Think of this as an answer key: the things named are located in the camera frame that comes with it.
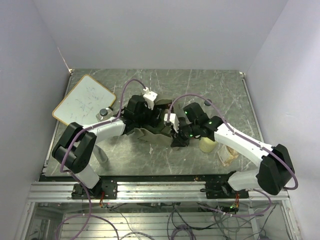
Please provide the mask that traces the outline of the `yellow-framed small whiteboard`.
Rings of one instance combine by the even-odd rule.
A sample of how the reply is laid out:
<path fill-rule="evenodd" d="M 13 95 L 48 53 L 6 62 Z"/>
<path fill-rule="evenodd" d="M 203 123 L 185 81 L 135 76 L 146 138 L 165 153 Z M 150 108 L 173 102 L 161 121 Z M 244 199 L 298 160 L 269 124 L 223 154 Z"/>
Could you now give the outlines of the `yellow-framed small whiteboard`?
<path fill-rule="evenodd" d="M 53 110 L 52 116 L 65 125 L 94 124 L 100 110 L 112 106 L 115 100 L 113 92 L 86 74 Z"/>

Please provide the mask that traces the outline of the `yellow-green pump bottle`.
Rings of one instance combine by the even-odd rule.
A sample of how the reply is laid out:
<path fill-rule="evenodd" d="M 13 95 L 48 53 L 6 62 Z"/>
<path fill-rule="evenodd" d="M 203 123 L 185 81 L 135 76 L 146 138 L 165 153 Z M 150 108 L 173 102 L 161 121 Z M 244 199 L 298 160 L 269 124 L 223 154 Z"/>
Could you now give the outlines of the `yellow-green pump bottle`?
<path fill-rule="evenodd" d="M 217 142 L 209 139 L 208 137 L 202 137 L 199 141 L 199 149 L 204 153 L 210 153 L 216 147 Z"/>

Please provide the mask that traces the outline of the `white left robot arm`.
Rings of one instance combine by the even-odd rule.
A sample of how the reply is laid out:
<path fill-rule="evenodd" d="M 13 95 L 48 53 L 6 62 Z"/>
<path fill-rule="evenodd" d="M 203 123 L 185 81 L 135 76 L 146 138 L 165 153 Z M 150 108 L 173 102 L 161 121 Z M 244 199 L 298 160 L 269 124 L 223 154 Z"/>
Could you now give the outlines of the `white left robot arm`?
<path fill-rule="evenodd" d="M 52 150 L 52 157 L 60 163 L 62 172 L 71 174 L 78 181 L 73 187 L 73 199 L 116 197 L 113 188 L 99 177 L 90 166 L 93 153 L 99 153 L 97 143 L 106 139 L 129 135 L 134 131 L 147 140 L 161 141 L 169 135 L 162 133 L 165 110 L 171 99 L 152 94 L 133 95 L 126 106 L 105 121 L 91 125 L 70 123 Z"/>

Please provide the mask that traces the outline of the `olive green canvas bag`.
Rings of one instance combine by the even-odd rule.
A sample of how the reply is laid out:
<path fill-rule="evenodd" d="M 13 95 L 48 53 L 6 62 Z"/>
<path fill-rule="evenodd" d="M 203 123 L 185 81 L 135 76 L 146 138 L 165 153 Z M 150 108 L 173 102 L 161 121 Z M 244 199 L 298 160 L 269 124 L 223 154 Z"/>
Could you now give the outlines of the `olive green canvas bag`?
<path fill-rule="evenodd" d="M 156 145 L 172 147 L 172 130 L 173 128 L 164 123 L 164 115 L 169 112 L 173 100 L 161 97 L 155 101 L 155 105 L 163 105 L 163 110 L 160 115 L 160 123 L 157 127 L 142 125 L 142 108 L 147 102 L 141 95 L 133 95 L 127 105 L 121 111 L 120 119 L 124 122 L 125 128 L 123 133 L 130 135 L 135 133 L 136 137 L 142 141 Z"/>

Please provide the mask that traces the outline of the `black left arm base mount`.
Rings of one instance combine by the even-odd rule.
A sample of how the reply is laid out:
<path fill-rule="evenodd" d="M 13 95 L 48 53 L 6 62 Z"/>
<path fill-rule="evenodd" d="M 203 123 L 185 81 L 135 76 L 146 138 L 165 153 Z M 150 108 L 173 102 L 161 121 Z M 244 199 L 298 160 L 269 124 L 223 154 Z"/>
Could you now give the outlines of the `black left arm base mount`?
<path fill-rule="evenodd" d="M 73 200 L 115 200 L 118 194 L 118 185 L 111 179 L 100 179 L 93 188 L 87 188 L 87 195 L 85 188 L 81 183 L 73 186 L 71 198 Z"/>

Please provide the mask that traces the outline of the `grey metallic tube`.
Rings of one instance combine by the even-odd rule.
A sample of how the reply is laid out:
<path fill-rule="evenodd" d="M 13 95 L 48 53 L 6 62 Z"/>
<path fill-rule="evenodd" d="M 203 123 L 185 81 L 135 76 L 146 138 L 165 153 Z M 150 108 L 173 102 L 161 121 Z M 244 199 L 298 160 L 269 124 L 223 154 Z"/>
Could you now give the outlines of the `grey metallic tube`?
<path fill-rule="evenodd" d="M 93 153 L 101 165 L 108 162 L 109 158 L 107 154 L 98 145 L 94 146 Z"/>

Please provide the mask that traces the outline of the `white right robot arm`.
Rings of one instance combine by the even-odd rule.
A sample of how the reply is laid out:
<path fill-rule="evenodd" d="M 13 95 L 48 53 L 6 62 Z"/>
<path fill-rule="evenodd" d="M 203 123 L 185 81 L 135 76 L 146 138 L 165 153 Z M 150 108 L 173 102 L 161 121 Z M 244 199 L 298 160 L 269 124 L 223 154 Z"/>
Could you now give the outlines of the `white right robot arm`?
<path fill-rule="evenodd" d="M 266 144 L 238 131 L 219 116 L 208 117 L 196 102 L 183 111 L 185 117 L 177 117 L 172 112 L 164 117 L 164 123 L 172 128 L 171 147 L 186 147 L 192 138 L 207 138 L 230 147 L 257 167 L 231 173 L 220 186 L 224 197 L 231 198 L 238 191 L 254 188 L 277 195 L 292 179 L 295 170 L 284 145 Z"/>

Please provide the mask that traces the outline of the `aluminium rail frame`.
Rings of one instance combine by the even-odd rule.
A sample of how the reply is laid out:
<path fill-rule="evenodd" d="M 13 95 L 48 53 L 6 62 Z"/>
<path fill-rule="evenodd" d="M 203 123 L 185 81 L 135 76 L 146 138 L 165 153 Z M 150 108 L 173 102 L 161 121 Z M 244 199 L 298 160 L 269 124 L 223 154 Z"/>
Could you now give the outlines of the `aluminium rail frame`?
<path fill-rule="evenodd" d="M 235 193 L 202 192 L 209 184 L 212 189 L 218 185 L 209 175 L 184 175 L 178 181 L 169 176 L 119 176 L 105 178 L 107 183 L 115 184 L 115 198 L 106 199 L 107 203 L 182 203 L 182 202 L 235 202 Z M 31 184 L 26 205 L 15 234 L 16 240 L 27 236 L 36 203 L 85 203 L 87 199 L 73 199 L 72 192 L 77 182 L 70 176 L 46 177 L 41 175 L 39 181 Z"/>

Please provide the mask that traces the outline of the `clear perfume bottle, black cap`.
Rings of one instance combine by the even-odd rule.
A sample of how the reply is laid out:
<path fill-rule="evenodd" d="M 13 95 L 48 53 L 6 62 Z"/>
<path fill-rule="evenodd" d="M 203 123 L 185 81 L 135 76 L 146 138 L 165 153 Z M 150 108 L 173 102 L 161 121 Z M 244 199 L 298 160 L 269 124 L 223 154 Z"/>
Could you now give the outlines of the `clear perfume bottle, black cap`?
<path fill-rule="evenodd" d="M 210 106 L 211 103 L 212 103 L 212 101 L 210 99 L 208 99 L 208 98 L 204 101 L 204 105 L 205 106 Z"/>

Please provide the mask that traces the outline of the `clear square bottle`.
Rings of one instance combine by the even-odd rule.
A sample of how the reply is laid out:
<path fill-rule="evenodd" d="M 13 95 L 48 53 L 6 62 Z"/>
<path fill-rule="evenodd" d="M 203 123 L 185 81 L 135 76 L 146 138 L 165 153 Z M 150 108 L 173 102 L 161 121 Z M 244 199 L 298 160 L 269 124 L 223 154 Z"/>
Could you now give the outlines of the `clear square bottle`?
<path fill-rule="evenodd" d="M 96 114 L 96 119 L 98 122 L 103 122 L 108 120 L 114 115 L 114 111 L 112 107 L 106 107 L 99 110 L 99 112 Z"/>

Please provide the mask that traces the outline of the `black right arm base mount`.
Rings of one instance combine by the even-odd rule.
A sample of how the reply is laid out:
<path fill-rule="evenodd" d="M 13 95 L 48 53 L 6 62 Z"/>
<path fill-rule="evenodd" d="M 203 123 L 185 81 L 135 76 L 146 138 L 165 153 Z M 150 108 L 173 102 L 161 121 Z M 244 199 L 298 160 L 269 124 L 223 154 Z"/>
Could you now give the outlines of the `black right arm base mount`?
<path fill-rule="evenodd" d="M 200 181 L 205 182 L 204 187 L 200 192 L 206 194 L 207 199 L 248 199 L 249 192 L 247 190 L 234 190 L 228 183 L 229 178 L 236 173 L 231 171 L 228 174 L 206 174 L 199 178 Z"/>

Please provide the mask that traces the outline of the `amber liquid bottle, white cap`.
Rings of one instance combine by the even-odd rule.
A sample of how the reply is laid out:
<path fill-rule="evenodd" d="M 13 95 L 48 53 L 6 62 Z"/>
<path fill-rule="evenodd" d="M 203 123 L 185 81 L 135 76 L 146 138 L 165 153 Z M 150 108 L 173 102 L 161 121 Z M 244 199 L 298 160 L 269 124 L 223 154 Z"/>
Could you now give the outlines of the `amber liquid bottle, white cap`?
<path fill-rule="evenodd" d="M 237 159 L 239 156 L 239 153 L 236 150 L 227 145 L 222 145 L 217 151 L 217 154 L 220 162 L 225 167 L 229 166 L 233 160 Z"/>

